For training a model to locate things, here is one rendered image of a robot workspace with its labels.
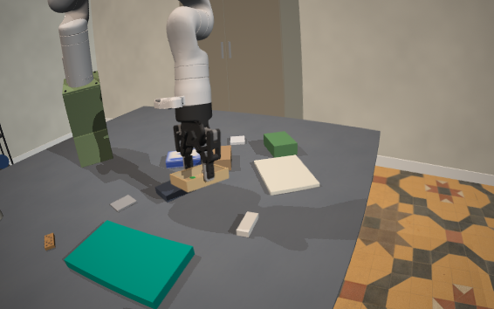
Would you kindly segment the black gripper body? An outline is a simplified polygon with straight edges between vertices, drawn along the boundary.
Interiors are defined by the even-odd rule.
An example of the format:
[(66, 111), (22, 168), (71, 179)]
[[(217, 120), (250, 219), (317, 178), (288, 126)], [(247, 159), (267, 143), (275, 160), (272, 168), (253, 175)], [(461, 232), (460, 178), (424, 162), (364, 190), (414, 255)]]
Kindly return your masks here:
[[(209, 128), (209, 119), (212, 117), (212, 105), (211, 102), (201, 105), (193, 106), (183, 106), (175, 109), (175, 119), (181, 122), (181, 130), (187, 129), (189, 131), (195, 131), (196, 137), (200, 146), (204, 146), (206, 141), (205, 138), (205, 127)], [(191, 121), (191, 122), (183, 122)], [(210, 129), (210, 128), (209, 128)], [(188, 146), (193, 146), (193, 141), (190, 139), (189, 134), (186, 140)]]

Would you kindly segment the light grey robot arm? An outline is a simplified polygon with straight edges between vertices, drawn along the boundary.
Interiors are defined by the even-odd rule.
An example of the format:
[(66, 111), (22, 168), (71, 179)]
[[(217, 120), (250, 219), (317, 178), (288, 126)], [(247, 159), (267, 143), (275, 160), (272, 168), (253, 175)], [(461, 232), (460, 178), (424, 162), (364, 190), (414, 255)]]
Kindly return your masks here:
[[(197, 41), (209, 36), (214, 15), (209, 0), (178, 0), (167, 21), (167, 36), (175, 61), (175, 96), (154, 100), (154, 109), (169, 109), (211, 102), (208, 54)], [(89, 0), (47, 0), (49, 7), (65, 13), (58, 27), (65, 79), (69, 87), (93, 81), (87, 24)], [(187, 7), (186, 7), (187, 6)], [(69, 11), (69, 12), (68, 12)], [(67, 77), (66, 77), (67, 76)], [(179, 98), (181, 97), (181, 98)]]

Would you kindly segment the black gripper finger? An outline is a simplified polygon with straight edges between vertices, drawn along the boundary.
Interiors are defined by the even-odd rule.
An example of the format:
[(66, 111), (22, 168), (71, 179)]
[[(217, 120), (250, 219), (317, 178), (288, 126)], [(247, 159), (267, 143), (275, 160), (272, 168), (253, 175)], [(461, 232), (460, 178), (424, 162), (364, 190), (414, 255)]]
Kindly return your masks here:
[(188, 130), (181, 130), (181, 125), (176, 125), (174, 126), (174, 136), (176, 152), (181, 153), (184, 169), (193, 168), (193, 155), (191, 155), (193, 152), (193, 146), (188, 146), (186, 142), (188, 137)]
[[(214, 161), (221, 159), (221, 131), (206, 127), (204, 129), (207, 135), (205, 138), (207, 146), (200, 146), (194, 130), (189, 131), (189, 137), (194, 143), (196, 152), (201, 156), (204, 181), (209, 182), (215, 178)], [(215, 154), (213, 149), (215, 149)], [(207, 156), (204, 151), (207, 151)]]

